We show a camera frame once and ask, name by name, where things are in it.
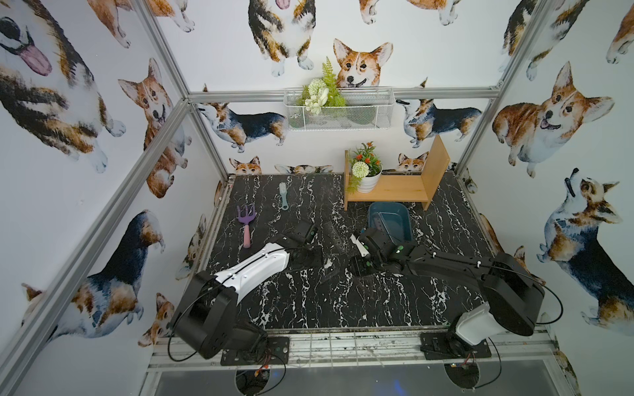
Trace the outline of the teal plastic storage box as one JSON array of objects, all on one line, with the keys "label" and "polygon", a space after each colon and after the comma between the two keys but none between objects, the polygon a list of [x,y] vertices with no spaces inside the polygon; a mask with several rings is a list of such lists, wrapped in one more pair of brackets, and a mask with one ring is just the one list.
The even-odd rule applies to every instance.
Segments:
[{"label": "teal plastic storage box", "polygon": [[398,202],[374,202],[368,209],[368,226],[387,234],[393,244],[414,241],[408,208]]}]

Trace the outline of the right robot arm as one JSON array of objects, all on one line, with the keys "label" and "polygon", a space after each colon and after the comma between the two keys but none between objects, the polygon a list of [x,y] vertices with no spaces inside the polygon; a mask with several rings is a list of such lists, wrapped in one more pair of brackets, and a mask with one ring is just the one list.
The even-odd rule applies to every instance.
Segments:
[{"label": "right robot arm", "polygon": [[504,332],[533,335],[545,295],[544,287],[515,258],[467,257],[428,249],[412,242],[395,244],[379,229],[351,236],[359,254],[351,259],[356,277],[391,273],[457,282],[477,291],[484,302],[460,314],[445,336],[447,346],[463,350]]}]

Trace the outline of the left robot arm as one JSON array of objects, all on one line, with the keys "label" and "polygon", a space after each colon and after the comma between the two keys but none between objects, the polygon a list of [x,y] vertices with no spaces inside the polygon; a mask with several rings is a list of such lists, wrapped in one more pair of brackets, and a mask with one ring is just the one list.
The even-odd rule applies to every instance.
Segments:
[{"label": "left robot arm", "polygon": [[281,272],[301,272],[323,265],[322,251],[311,247],[318,227],[307,220],[278,234],[259,251],[234,267],[211,274],[198,272],[183,294],[169,324],[195,354],[208,360],[221,351],[234,351],[249,364],[282,357],[273,351],[262,328],[237,320],[240,302],[251,291]]}]

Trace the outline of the purple pink garden rake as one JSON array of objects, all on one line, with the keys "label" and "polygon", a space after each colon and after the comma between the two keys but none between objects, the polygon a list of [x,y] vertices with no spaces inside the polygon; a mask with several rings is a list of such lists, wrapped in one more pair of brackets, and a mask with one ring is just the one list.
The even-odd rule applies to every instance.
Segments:
[{"label": "purple pink garden rake", "polygon": [[251,248],[251,231],[250,224],[257,216],[255,204],[244,204],[237,206],[237,220],[243,226],[243,248]]}]

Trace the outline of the teal cleaning brush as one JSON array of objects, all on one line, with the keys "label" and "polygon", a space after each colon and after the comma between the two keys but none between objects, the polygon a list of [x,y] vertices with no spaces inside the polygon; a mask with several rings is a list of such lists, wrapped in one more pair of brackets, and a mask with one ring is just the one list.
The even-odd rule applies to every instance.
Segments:
[{"label": "teal cleaning brush", "polygon": [[279,191],[279,196],[281,200],[280,208],[282,211],[288,211],[290,206],[287,200],[287,184],[284,182],[281,182],[278,186],[278,191]]}]

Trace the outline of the wooden desk shelf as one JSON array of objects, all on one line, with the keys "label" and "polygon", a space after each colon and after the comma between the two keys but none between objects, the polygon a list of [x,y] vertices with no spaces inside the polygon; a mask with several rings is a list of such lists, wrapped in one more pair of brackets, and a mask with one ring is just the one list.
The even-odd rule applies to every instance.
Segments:
[{"label": "wooden desk shelf", "polygon": [[427,211],[449,163],[450,157],[445,145],[442,139],[436,136],[420,175],[380,175],[376,186],[368,193],[348,191],[352,173],[351,167],[347,165],[344,171],[343,208],[346,211],[350,202],[419,202]]}]

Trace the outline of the potted flower white pot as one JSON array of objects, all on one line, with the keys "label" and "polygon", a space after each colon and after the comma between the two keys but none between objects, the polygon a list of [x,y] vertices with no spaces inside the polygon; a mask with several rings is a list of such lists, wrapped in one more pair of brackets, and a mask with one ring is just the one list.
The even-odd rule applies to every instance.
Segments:
[{"label": "potted flower white pot", "polygon": [[375,154],[373,142],[362,143],[348,155],[350,175],[348,191],[350,193],[369,193],[378,184],[382,172],[382,163]]}]

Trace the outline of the green fern white flowers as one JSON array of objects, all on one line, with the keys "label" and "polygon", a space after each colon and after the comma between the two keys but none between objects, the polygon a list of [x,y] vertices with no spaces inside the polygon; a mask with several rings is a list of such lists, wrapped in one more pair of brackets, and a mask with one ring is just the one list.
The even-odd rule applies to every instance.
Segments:
[{"label": "green fern white flowers", "polygon": [[338,90],[337,76],[329,58],[322,64],[322,77],[312,79],[303,87],[297,105],[314,116],[324,113],[327,108],[346,107],[346,99]]}]

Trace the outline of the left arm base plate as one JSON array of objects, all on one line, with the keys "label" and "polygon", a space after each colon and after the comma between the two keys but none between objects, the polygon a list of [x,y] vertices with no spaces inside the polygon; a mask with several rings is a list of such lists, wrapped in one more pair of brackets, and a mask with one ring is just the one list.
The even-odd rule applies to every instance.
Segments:
[{"label": "left arm base plate", "polygon": [[267,366],[285,365],[289,361],[291,339],[274,336],[258,341],[254,346],[225,349],[221,357],[222,366]]}]

